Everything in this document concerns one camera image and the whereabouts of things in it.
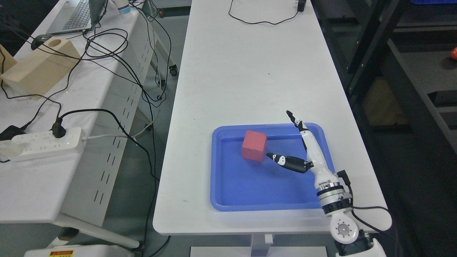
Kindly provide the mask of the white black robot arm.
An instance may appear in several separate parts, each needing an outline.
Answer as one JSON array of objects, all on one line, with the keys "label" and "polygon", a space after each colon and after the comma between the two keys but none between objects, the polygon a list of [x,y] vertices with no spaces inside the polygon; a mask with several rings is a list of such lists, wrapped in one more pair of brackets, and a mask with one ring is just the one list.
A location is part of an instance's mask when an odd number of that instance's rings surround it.
[{"label": "white black robot arm", "polygon": [[330,217],[330,233],[338,250],[337,257],[386,256],[379,241],[359,229],[348,215],[354,206],[351,182],[345,170],[336,174],[329,170],[315,173],[315,187],[322,210]]}]

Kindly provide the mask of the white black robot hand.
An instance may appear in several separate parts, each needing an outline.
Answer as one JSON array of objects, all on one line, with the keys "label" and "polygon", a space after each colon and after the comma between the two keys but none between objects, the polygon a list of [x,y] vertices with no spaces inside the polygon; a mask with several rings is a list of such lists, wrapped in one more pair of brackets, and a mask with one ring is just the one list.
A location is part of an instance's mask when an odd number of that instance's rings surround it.
[{"label": "white black robot hand", "polygon": [[281,156],[271,152],[266,153],[266,156],[288,170],[298,173],[306,173],[309,170],[312,171],[315,176],[314,186],[318,191],[340,186],[341,184],[338,177],[328,168],[326,159],[314,134],[307,128],[301,119],[294,117],[291,111],[287,110],[286,113],[295,127],[299,130],[303,146],[306,150],[307,159],[303,160],[293,156]]}]

